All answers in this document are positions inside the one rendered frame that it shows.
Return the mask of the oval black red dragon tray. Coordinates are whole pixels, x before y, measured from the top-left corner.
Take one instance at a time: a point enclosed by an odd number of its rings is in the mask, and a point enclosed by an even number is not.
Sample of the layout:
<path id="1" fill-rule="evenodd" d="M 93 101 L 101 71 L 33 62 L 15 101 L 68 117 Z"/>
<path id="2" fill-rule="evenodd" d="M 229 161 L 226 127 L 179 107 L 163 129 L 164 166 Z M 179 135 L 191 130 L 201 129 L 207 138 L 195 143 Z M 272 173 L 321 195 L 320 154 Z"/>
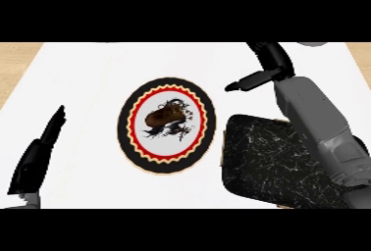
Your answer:
<path id="1" fill-rule="evenodd" d="M 145 124 L 147 116 L 179 105 L 185 118 L 161 127 Z M 157 78 L 130 94 L 117 118 L 117 141 L 132 164 L 155 175 L 172 175 L 194 166 L 209 150 L 216 112 L 203 89 L 176 77 Z"/>

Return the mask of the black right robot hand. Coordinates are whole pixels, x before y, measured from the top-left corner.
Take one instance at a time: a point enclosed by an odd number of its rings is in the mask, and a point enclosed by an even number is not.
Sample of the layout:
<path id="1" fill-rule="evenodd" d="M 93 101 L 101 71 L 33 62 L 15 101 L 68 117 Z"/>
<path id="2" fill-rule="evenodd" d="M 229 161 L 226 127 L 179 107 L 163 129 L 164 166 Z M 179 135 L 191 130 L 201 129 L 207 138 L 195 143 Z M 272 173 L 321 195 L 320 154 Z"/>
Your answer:
<path id="1" fill-rule="evenodd" d="M 250 91 L 269 81 L 283 81 L 296 76 L 291 59 L 277 42 L 249 42 L 259 58 L 262 70 L 243 77 L 226 87 L 226 91 Z"/>

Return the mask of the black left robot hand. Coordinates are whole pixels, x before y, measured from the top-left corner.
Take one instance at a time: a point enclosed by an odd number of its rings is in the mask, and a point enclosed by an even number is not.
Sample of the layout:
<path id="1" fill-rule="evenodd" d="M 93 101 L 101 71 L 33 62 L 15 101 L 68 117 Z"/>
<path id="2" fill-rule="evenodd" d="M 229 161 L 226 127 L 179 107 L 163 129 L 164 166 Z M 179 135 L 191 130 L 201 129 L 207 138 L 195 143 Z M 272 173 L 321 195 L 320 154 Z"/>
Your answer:
<path id="1" fill-rule="evenodd" d="M 64 109 L 64 106 L 58 108 L 40 138 L 31 142 L 27 148 L 14 172 L 8 190 L 9 195 L 39 192 L 48 171 L 53 145 L 67 121 Z"/>

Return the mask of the black speckled square plate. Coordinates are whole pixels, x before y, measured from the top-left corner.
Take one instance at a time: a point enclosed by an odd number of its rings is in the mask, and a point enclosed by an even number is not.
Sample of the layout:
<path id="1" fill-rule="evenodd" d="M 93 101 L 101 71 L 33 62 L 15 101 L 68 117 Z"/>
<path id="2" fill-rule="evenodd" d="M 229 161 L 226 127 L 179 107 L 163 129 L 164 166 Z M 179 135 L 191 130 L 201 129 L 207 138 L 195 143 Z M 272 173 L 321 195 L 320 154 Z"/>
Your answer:
<path id="1" fill-rule="evenodd" d="M 354 190 L 333 183 L 293 125 L 247 115 L 226 124 L 222 181 L 231 193 L 294 209 L 345 209 Z"/>

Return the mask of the brown sweet potato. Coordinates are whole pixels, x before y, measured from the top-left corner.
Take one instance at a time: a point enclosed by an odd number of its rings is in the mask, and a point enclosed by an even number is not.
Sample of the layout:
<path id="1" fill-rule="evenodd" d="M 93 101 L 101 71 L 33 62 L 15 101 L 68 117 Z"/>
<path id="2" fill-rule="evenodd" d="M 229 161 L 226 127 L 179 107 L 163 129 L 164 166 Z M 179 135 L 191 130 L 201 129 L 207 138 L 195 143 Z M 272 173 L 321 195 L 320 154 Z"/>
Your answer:
<path id="1" fill-rule="evenodd" d="M 167 105 L 147 116 L 145 124 L 151 127 L 161 127 L 167 123 L 182 120 L 185 117 L 181 106 Z"/>

